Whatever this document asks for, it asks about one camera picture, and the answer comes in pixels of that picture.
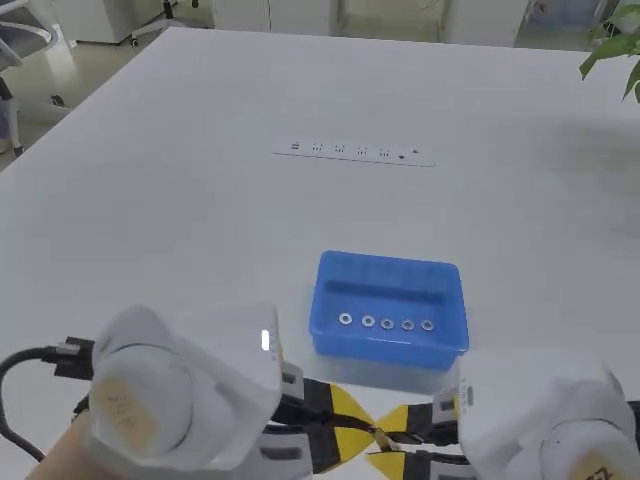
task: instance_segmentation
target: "electrical outlet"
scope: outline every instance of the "electrical outlet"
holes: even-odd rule
[[[427,157],[426,149],[419,147],[283,137],[274,142],[272,153],[418,167],[435,166],[434,162]]]

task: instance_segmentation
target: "office chair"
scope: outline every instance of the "office chair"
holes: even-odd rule
[[[58,38],[56,30],[40,17],[29,0],[0,0],[0,72],[21,66],[25,58],[55,45]],[[16,157],[24,151],[20,143],[18,113],[55,122],[70,112],[59,95],[53,95],[50,103],[15,98],[2,77],[0,99]]]
[[[169,27],[191,27],[191,28],[202,28],[206,27],[202,22],[193,19],[177,19],[173,16],[173,6],[172,3],[175,4],[176,0],[163,0],[162,8],[164,9],[164,18],[160,20],[153,21],[148,23],[147,25],[134,30],[131,33],[131,39],[129,43],[132,47],[138,46],[138,37],[140,35],[145,35],[147,33],[152,32],[164,32]],[[198,8],[199,1],[191,0],[191,6],[193,8]]]

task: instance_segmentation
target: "blue tray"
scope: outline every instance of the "blue tray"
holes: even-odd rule
[[[343,325],[339,317],[351,315]],[[376,323],[365,327],[362,317]],[[391,319],[390,330],[381,327]],[[401,322],[411,319],[406,331]],[[432,331],[421,327],[423,320]],[[316,352],[446,370],[469,349],[460,274],[448,263],[328,251],[322,255],[309,325]]]

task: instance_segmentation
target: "floor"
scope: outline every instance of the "floor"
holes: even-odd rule
[[[52,24],[57,23],[51,0],[33,1]],[[207,2],[200,2],[198,9],[192,9],[190,3],[178,5],[176,15],[211,22],[211,10],[206,5]],[[435,18],[437,16],[434,17],[432,12],[424,9],[419,10],[417,14],[396,14],[390,20],[384,20],[381,16],[347,14],[342,22],[340,34],[348,37],[437,42],[439,29]],[[2,75],[16,96],[47,99],[52,94],[59,94],[67,106],[74,107],[126,65],[153,39],[153,35],[141,38],[137,48],[132,48],[127,42],[119,46],[106,46],[76,44],[62,40],[48,51],[28,58],[22,68],[9,69]],[[585,50],[586,34],[580,31],[548,32],[523,28],[516,46]],[[20,127],[22,142],[28,148],[44,135],[51,125],[21,119]],[[12,154],[0,155],[0,170],[12,160]]]

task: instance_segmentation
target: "metal washer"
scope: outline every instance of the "metal washer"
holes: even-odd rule
[[[400,326],[402,327],[403,330],[406,330],[407,332],[410,332],[411,330],[413,330],[415,328],[416,324],[413,323],[413,320],[407,318],[406,320],[402,321]]]
[[[435,328],[431,320],[423,320],[420,326],[425,332],[431,332]]]
[[[338,320],[343,325],[349,325],[351,322],[353,322],[353,318],[351,318],[351,315],[347,312],[341,313],[338,317]]]
[[[391,330],[393,328],[393,320],[390,318],[383,318],[380,322],[380,326],[385,330]]]
[[[362,317],[362,325],[367,327],[367,328],[371,328],[376,324],[376,319],[373,318],[371,315],[365,315],[364,317]]]

